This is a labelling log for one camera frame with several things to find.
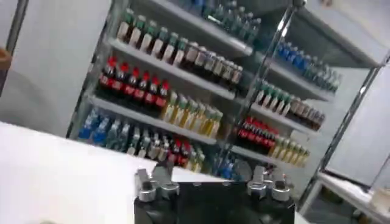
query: metal clamp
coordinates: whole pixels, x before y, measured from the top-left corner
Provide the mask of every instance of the metal clamp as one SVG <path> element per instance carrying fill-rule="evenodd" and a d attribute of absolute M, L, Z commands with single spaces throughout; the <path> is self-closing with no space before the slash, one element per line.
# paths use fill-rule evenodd
<path fill-rule="evenodd" d="M 264 184 L 264 167 L 257 166 L 253 172 L 254 176 L 250 182 L 247 183 L 248 194 L 259 195 L 259 200 L 265 197 L 267 193 L 267 186 Z"/>

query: plastic bottle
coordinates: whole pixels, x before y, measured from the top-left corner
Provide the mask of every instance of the plastic bottle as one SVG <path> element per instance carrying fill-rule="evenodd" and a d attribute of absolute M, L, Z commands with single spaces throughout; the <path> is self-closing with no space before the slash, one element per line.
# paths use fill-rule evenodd
<path fill-rule="evenodd" d="M 134 11 L 131 9 L 126 9 L 124 21 L 121 22 L 116 37 L 121 41 L 128 43 L 134 28 L 133 23 Z"/>
<path fill-rule="evenodd" d="M 131 35 L 130 40 L 129 40 L 129 45 L 131 45 L 133 47 L 137 46 L 137 43 L 139 42 L 140 36 L 142 34 L 142 30 L 145 26 L 145 21 L 146 21 L 145 16 L 143 16 L 143 15 L 138 16 L 138 19 L 135 23 L 135 27 L 133 29 L 132 35 Z"/>

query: bottle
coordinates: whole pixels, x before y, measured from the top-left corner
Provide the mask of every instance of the bottle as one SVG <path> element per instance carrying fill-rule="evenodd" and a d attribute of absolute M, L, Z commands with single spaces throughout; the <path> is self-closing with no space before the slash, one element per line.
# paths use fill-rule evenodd
<path fill-rule="evenodd" d="M 124 98 L 128 102 L 131 102 L 134 98 L 134 92 L 138 85 L 139 75 L 140 75 L 140 71 L 138 70 L 137 67 L 134 67 L 131 75 L 129 75 L 127 83 L 124 86 Z"/>
<path fill-rule="evenodd" d="M 136 155 L 137 154 L 137 147 L 138 147 L 138 141 L 141 138 L 141 131 L 139 127 L 134 127 L 133 135 L 130 139 L 129 148 L 127 149 L 127 154 L 129 155 Z"/>
<path fill-rule="evenodd" d="M 171 91 L 169 96 L 169 102 L 165 104 L 163 111 L 161 112 L 161 119 L 165 122 L 170 122 L 177 100 L 177 94 Z"/>
<path fill-rule="evenodd" d="M 134 11 L 127 8 L 124 15 L 124 21 L 121 22 L 116 37 L 119 40 L 128 43 L 134 28 L 133 23 L 134 23 Z"/>
<path fill-rule="evenodd" d="M 179 103 L 175 107 L 173 115 L 171 117 L 170 123 L 176 126 L 180 125 L 180 121 L 182 121 L 184 110 L 187 106 L 188 100 L 185 98 L 183 94 L 179 95 Z"/>
<path fill-rule="evenodd" d="M 167 45 L 165 47 L 162 60 L 169 63 L 169 64 L 171 64 L 172 54 L 175 51 L 176 42 L 177 42 L 178 38 L 179 38 L 179 35 L 175 32 L 172 32 L 171 37 L 169 38 L 169 42 L 167 43 Z"/>
<path fill-rule="evenodd" d="M 102 74 L 99 77 L 99 86 L 97 88 L 99 93 L 111 94 L 112 93 L 112 83 L 116 75 L 116 59 L 110 57 L 107 64 L 102 69 Z"/>
<path fill-rule="evenodd" d="M 201 102 L 198 102 L 197 104 L 198 104 L 198 107 L 196 110 L 196 114 L 195 114 L 193 122 L 189 128 L 189 130 L 196 132 L 196 133 L 200 132 L 200 128 L 201 128 L 202 124 L 204 123 L 204 120 L 205 120 L 204 113 L 206 110 L 206 107 L 204 104 L 202 104 Z"/>
<path fill-rule="evenodd" d="M 190 99 L 188 102 L 188 106 L 184 111 L 184 115 L 182 121 L 180 121 L 180 126 L 185 129 L 189 129 L 191 124 L 193 123 L 195 117 L 195 111 L 197 109 L 197 103 Z"/>
<path fill-rule="evenodd" d="M 182 68 L 186 69 L 188 71 L 192 71 L 193 64 L 195 62 L 196 56 L 197 56 L 197 42 L 190 42 L 190 46 L 187 50 L 187 53 L 185 54 L 185 57 L 182 61 Z"/>
<path fill-rule="evenodd" d="M 204 73 L 204 69 L 203 69 L 204 63 L 206 62 L 206 58 L 207 58 L 206 48 L 200 47 L 199 51 L 197 53 L 197 56 L 195 58 L 193 71 L 195 72 L 195 74 L 197 74 L 198 76 L 201 76 L 202 78 L 206 78 L 205 73 Z"/>
<path fill-rule="evenodd" d="M 158 78 L 156 75 L 154 75 L 145 96 L 145 107 L 148 110 L 155 110 L 158 85 Z"/>
<path fill-rule="evenodd" d="M 215 67 L 213 69 L 213 78 L 212 78 L 212 80 L 215 83 L 219 83 L 221 81 L 221 75 L 222 75 L 221 72 L 224 67 L 224 63 L 225 63 L 224 57 L 222 56 L 217 57 Z"/>
<path fill-rule="evenodd" d="M 229 90 L 234 91 L 237 89 L 239 81 L 241 80 L 241 76 L 243 76 L 243 67 L 242 66 L 235 66 L 235 70 L 233 71 L 233 76 L 231 80 L 231 85 Z"/>
<path fill-rule="evenodd" d="M 246 43 L 249 45 L 252 45 L 254 43 L 254 40 L 256 39 L 258 35 L 258 31 L 260 29 L 261 19 L 257 18 L 252 25 L 252 28 L 249 30 L 248 38 L 246 40 Z"/>
<path fill-rule="evenodd" d="M 129 76 L 129 65 L 127 63 L 123 63 L 119 69 L 119 71 L 115 75 L 115 81 L 112 84 L 112 89 L 114 96 L 123 97 L 124 91 L 124 82 L 126 78 Z"/>
<path fill-rule="evenodd" d="M 166 27 L 161 27 L 160 33 L 158 34 L 158 38 L 154 41 L 154 45 L 152 48 L 152 55 L 155 58 L 161 57 L 161 49 L 168 38 L 168 29 Z"/>
<path fill-rule="evenodd" d="M 221 86 L 227 89 L 231 86 L 230 79 L 232 78 L 234 68 L 235 65 L 232 61 L 225 61 L 224 71 L 222 73 L 222 80 L 220 82 Z"/>
<path fill-rule="evenodd" d="M 114 123 L 111 125 L 111 128 L 108 131 L 107 137 L 105 139 L 106 149 L 119 150 L 118 137 L 119 137 L 120 125 L 121 125 L 121 120 L 119 119 L 116 119 Z"/>
<path fill-rule="evenodd" d="M 142 80 L 140 80 L 140 82 L 137 86 L 137 89 L 134 92 L 134 100 L 139 105 L 141 105 L 143 103 L 148 83 L 149 83 L 149 72 L 144 71 L 144 75 L 142 76 Z"/>
<path fill-rule="evenodd" d="M 140 41 L 140 36 L 142 34 L 142 30 L 144 29 L 146 22 L 146 18 L 143 15 L 139 15 L 138 19 L 135 23 L 135 27 L 133 29 L 132 35 L 130 36 L 129 45 L 132 47 L 136 47 L 138 42 Z"/>
<path fill-rule="evenodd" d="M 169 83 L 167 80 L 164 80 L 163 83 L 158 87 L 158 92 L 156 95 L 156 101 L 155 101 L 155 110 L 161 114 L 163 111 L 165 105 L 166 105 L 166 99 L 168 97 L 168 91 L 169 91 Z"/>
<path fill-rule="evenodd" d="M 219 110 L 217 110 L 216 116 L 215 116 L 215 119 L 214 119 L 213 128 L 211 129 L 210 134 L 208 135 L 209 137 L 216 138 L 218 130 L 219 130 L 219 127 L 221 126 L 221 119 L 222 119 L 223 116 L 224 116 L 224 113 L 222 113 Z"/>
<path fill-rule="evenodd" d="M 285 106 L 284 106 L 283 110 L 280 111 L 280 115 L 286 116 L 286 114 L 290 110 L 290 108 L 291 108 L 291 98 L 292 98 L 292 96 L 290 96 L 289 94 L 286 95 L 286 97 L 285 97 Z"/>
<path fill-rule="evenodd" d="M 215 65 L 217 58 L 216 54 L 214 52 L 207 52 L 207 58 L 204 66 L 204 78 L 206 80 L 212 81 L 213 80 L 213 68 Z"/>
<path fill-rule="evenodd" d="M 140 144 L 140 150 L 138 151 L 138 157 L 145 158 L 147 151 L 149 149 L 149 144 L 151 143 L 151 138 L 149 136 L 149 131 L 145 128 L 142 133 L 142 140 Z"/>
<path fill-rule="evenodd" d="M 175 59 L 173 60 L 174 66 L 180 66 L 183 58 L 184 58 L 184 51 L 188 44 L 188 40 L 184 37 L 181 37 L 179 40 L 179 44 L 177 45 L 177 51 L 175 54 Z"/>
<path fill-rule="evenodd" d="M 274 95 L 274 86 L 268 85 L 266 96 L 264 97 L 264 100 L 261 103 L 261 106 L 267 107 L 269 104 L 269 101 L 271 100 L 272 96 Z"/>
<path fill-rule="evenodd" d="M 274 92 L 273 92 L 273 95 L 272 95 L 272 101 L 269 104 L 268 109 L 274 110 L 274 108 L 276 107 L 276 105 L 278 104 L 278 102 L 280 100 L 280 93 L 281 92 L 282 92 L 282 90 L 279 89 L 279 88 L 275 88 L 274 89 Z"/>

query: display shelf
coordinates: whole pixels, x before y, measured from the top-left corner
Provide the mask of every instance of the display shelf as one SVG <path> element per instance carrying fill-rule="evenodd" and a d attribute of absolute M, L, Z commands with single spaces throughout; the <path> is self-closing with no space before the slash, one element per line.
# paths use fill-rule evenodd
<path fill-rule="evenodd" d="M 213 138 L 209 138 L 209 137 L 197 134 L 197 133 L 195 133 L 193 131 L 189 131 L 187 129 L 180 128 L 178 126 L 172 125 L 170 123 L 167 123 L 165 121 L 159 120 L 157 118 L 150 117 L 148 115 L 139 113 L 137 111 L 133 111 L 131 109 L 122 107 L 122 106 L 120 106 L 118 104 L 111 103 L 109 101 L 100 99 L 100 98 L 98 98 L 95 95 L 88 96 L 88 100 L 93 105 L 95 105 L 95 106 L 97 106 L 99 108 L 115 112 L 115 113 L 123 115 L 125 117 L 129 117 L 129 118 L 131 118 L 131 119 L 133 119 L 135 121 L 142 122 L 142 123 L 145 123 L 145 124 L 149 124 L 151 126 L 158 127 L 158 128 L 161 128 L 161 129 L 164 129 L 164 130 L 176 133 L 178 135 L 182 135 L 184 137 L 187 137 L 187 138 L 199 141 L 199 142 L 203 142 L 203 143 L 209 144 L 209 145 L 213 145 L 213 144 L 216 143 L 216 140 L 213 139 Z"/>
<path fill-rule="evenodd" d="M 169 17 L 171 21 L 176 23 L 180 21 L 180 26 L 185 27 L 187 32 L 190 31 L 195 41 L 200 42 L 198 38 L 202 38 L 205 43 L 211 45 L 209 47 L 220 47 L 221 51 L 225 53 L 224 56 L 242 57 L 252 55 L 252 47 L 201 17 L 185 11 L 173 2 L 146 0 L 143 1 L 143 4 L 150 6 L 157 13 L 164 14 L 164 17 Z"/>
<path fill-rule="evenodd" d="M 255 54 L 257 62 L 264 59 L 264 55 L 262 53 L 256 52 Z M 320 89 L 319 87 L 316 87 L 312 83 L 301 78 L 299 71 L 296 68 L 279 58 L 273 58 L 271 60 L 270 69 L 275 74 L 269 74 L 267 79 L 271 81 L 276 79 L 278 87 L 281 88 L 284 86 L 289 86 L 288 90 L 293 90 L 293 94 L 296 94 L 298 97 L 303 99 L 310 98 L 326 101 L 332 101 L 335 97 L 333 93 L 324 91 L 323 89 Z"/>
<path fill-rule="evenodd" d="M 266 117 L 272 119 L 273 121 L 278 122 L 279 124 L 282 124 L 282 125 L 284 125 L 286 127 L 292 128 L 292 129 L 297 130 L 299 132 L 302 132 L 302 133 L 305 133 L 305 134 L 308 134 L 308 135 L 316 135 L 316 134 L 318 134 L 317 131 L 314 131 L 314 130 L 312 130 L 310 128 L 307 128 L 307 127 L 305 127 L 305 126 L 303 126 L 303 125 L 301 125 L 301 124 L 299 124 L 299 123 L 297 123 L 295 121 L 292 121 L 292 120 L 288 119 L 287 117 L 284 117 L 282 115 L 274 113 L 271 110 L 258 105 L 257 103 L 252 104 L 252 107 L 250 108 L 250 110 L 253 113 L 266 116 Z"/>
<path fill-rule="evenodd" d="M 108 40 L 108 42 L 115 49 L 117 49 L 125 54 L 128 54 L 132 57 L 135 57 L 141 61 L 144 61 L 144 62 L 150 64 L 151 66 L 153 66 L 153 67 L 155 67 L 163 72 L 169 73 L 169 74 L 174 75 L 182 80 L 190 82 L 193 85 L 196 85 L 197 87 L 200 87 L 200 88 L 207 90 L 211 93 L 217 94 L 217 95 L 219 95 L 223 98 L 226 98 L 228 100 L 232 100 L 235 97 L 234 93 L 228 91 L 227 89 L 225 89 L 219 85 L 215 85 L 214 83 L 211 83 L 207 80 L 204 80 L 204 79 L 202 79 L 194 74 L 191 74 L 191 73 L 186 72 L 180 68 L 177 68 L 173 65 L 170 65 L 164 61 L 161 61 L 161 60 L 159 60 L 159 59 L 157 59 L 149 54 L 146 54 L 142 51 L 139 51 L 138 49 L 133 48 L 132 46 L 129 46 L 128 44 L 122 43 L 121 41 L 119 41 L 117 39 L 110 38 Z"/>

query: white wall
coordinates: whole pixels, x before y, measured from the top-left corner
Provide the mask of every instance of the white wall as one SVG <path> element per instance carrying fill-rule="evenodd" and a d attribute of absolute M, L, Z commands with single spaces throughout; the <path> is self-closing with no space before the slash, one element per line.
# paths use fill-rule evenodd
<path fill-rule="evenodd" d="M 65 136 L 110 2 L 29 2 L 0 120 Z"/>

